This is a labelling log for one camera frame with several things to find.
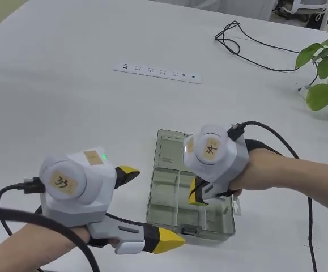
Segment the forearm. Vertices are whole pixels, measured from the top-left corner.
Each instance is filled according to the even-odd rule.
[[[305,194],[328,207],[328,165],[297,160],[281,159],[278,187],[290,188]]]
[[[88,241],[90,236],[86,228],[78,227],[72,230]],[[33,272],[69,252],[73,247],[74,244],[64,236],[27,224],[0,244],[0,272]]]

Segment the chair leg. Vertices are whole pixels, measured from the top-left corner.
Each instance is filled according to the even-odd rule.
[[[320,30],[325,30],[325,27],[327,26],[327,22],[328,22],[328,7],[323,15]]]

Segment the yellow fingertip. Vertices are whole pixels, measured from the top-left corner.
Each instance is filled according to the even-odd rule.
[[[132,167],[130,167],[130,166],[125,166],[125,165],[121,165],[121,166],[119,166],[121,169],[122,169],[122,171],[124,171],[126,174],[129,174],[129,173],[132,173],[132,172],[140,172],[140,171],[138,171],[137,169],[135,169],[135,168],[132,168]]]
[[[195,178],[193,178],[193,181],[190,184],[190,192],[192,192],[194,189],[195,189]],[[197,192],[194,192],[191,195],[189,195],[188,203],[191,205],[196,205],[196,206],[206,206],[207,205],[207,203],[205,203],[204,200],[197,199]]]
[[[185,244],[184,238],[168,229],[159,227],[159,233],[160,241],[155,247],[153,254],[164,253]]]

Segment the handwritten number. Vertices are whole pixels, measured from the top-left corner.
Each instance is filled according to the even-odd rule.
[[[68,186],[68,181],[59,176],[59,179],[55,182],[56,185],[60,185],[59,188],[65,188]]]

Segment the black wire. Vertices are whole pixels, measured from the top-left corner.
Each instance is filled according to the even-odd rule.
[[[240,26],[240,23],[238,21],[233,21],[231,22],[230,24],[227,24],[226,27],[224,27],[224,29],[219,32],[217,35],[215,35],[215,40],[220,42],[222,45],[224,45],[224,47],[232,54],[254,64],[254,65],[257,65],[261,68],[264,68],[264,69],[267,69],[267,70],[270,70],[270,71],[274,71],[274,72],[294,72],[294,71],[297,71],[299,68],[296,68],[296,69],[290,69],[290,70],[280,70],[280,69],[274,69],[274,68],[270,68],[270,67],[267,67],[265,65],[262,65],[258,62],[255,62],[255,61],[251,61],[250,59],[246,58],[246,57],[243,57],[242,55],[240,55],[240,52],[241,52],[241,47],[239,45],[239,43],[237,43],[236,41],[232,40],[232,39],[229,39],[229,38],[225,38],[224,37],[224,34],[229,31],[230,29],[234,28],[234,27],[238,27],[240,29],[240,31],[246,36],[248,37],[249,39],[259,43],[259,44],[262,44],[262,45],[265,45],[265,46],[268,46],[268,47],[271,47],[271,48],[275,48],[275,49],[280,49],[280,50],[284,50],[284,51],[287,51],[287,52],[291,52],[291,53],[295,53],[295,54],[299,54],[300,52],[298,51],[294,51],[294,50],[290,50],[290,49],[286,49],[286,48],[282,48],[282,47],[279,47],[279,46],[274,46],[274,45],[270,45],[270,44],[266,44],[264,42],[261,42],[261,41],[258,41],[256,40],[255,38],[252,38],[250,37],[247,33],[244,32],[244,30],[241,28]],[[234,51],[232,48],[230,48],[227,44],[226,44],[226,41],[230,41],[232,43],[234,43],[238,50],[237,51]],[[312,85],[315,80],[317,79],[317,75],[316,75],[316,78],[311,82],[310,85]]]
[[[72,241],[86,256],[93,272],[100,272],[98,263],[88,245],[71,229],[47,217],[26,211],[0,208],[0,221],[15,221],[34,224],[56,231]]]
[[[4,187],[3,189],[0,190],[0,201],[1,201],[1,197],[3,196],[4,193],[6,193],[7,191],[10,191],[10,190],[23,190],[24,189],[24,185],[22,184],[14,184],[14,185],[9,185],[9,186],[6,186]],[[11,229],[9,228],[9,226],[7,225],[6,221],[5,220],[0,220],[1,222],[1,225],[3,225],[3,228],[4,230],[7,232],[7,234],[9,236],[12,235],[12,231]],[[38,272],[44,272],[41,268],[38,268],[37,269]]]
[[[241,124],[241,126],[243,128],[246,127],[246,126],[248,126],[248,125],[260,126],[260,127],[264,128],[264,129],[268,130],[273,135],[275,135],[282,142],[282,144],[284,144],[286,146],[286,148],[290,151],[290,153],[292,154],[292,156],[295,159],[299,159],[299,156],[293,150],[293,148],[273,128],[271,128],[271,127],[269,127],[269,126],[267,126],[267,125],[265,125],[263,123],[257,122],[257,121],[248,121],[248,122],[244,122],[244,123]],[[314,251],[313,251],[313,245],[312,245],[313,212],[312,212],[312,199],[310,197],[308,197],[308,205],[309,205],[309,236],[308,236],[308,241],[309,241],[309,247],[310,247],[310,254],[311,254],[311,261],[312,261],[313,272],[317,272],[316,259],[315,259],[315,254],[314,254]]]

